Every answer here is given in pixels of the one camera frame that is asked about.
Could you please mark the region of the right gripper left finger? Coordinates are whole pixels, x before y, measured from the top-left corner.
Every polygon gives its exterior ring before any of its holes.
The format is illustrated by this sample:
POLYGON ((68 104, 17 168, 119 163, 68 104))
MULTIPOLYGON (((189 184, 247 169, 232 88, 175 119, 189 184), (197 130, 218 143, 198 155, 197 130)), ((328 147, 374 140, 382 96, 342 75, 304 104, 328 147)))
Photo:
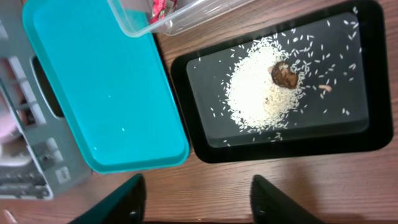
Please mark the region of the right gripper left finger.
POLYGON ((146 182, 136 174, 70 224, 144 223, 146 182))

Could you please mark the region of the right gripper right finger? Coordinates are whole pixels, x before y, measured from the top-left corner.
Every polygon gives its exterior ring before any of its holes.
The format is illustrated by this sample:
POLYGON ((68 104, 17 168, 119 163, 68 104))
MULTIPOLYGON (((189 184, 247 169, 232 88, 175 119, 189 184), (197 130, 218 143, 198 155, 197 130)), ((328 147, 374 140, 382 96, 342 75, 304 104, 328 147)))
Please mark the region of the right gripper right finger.
POLYGON ((250 190, 254 223, 325 224, 261 175, 254 175, 250 190))

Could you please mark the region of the white rice pile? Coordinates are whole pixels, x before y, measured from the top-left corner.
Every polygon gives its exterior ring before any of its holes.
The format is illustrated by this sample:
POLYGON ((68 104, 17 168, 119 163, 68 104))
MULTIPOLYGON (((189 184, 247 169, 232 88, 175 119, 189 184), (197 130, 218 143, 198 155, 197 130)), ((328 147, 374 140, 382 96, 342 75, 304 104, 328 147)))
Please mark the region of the white rice pile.
POLYGON ((210 106, 212 147, 276 142, 343 133, 368 126, 359 19, 352 12, 277 31, 253 40, 234 63, 210 106), (272 67, 286 61, 295 89, 277 86, 272 67))

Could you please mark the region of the pink bowl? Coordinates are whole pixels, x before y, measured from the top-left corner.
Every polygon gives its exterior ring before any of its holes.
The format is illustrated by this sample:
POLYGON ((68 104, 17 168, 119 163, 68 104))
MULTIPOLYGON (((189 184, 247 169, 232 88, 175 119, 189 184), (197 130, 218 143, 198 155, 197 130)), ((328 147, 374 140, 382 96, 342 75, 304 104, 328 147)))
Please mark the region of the pink bowl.
POLYGON ((7 103, 1 93, 1 144, 7 144, 20 136, 16 122, 7 107, 7 103))

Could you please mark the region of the red snack wrapper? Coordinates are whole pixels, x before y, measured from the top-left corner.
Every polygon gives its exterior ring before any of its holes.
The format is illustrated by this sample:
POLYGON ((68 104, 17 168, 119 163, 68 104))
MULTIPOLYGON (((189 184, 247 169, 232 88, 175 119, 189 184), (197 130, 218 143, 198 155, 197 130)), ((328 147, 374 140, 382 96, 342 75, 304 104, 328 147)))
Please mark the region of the red snack wrapper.
POLYGON ((177 0, 154 0, 149 23, 153 24, 163 19, 168 14, 174 12, 176 7, 177 0))

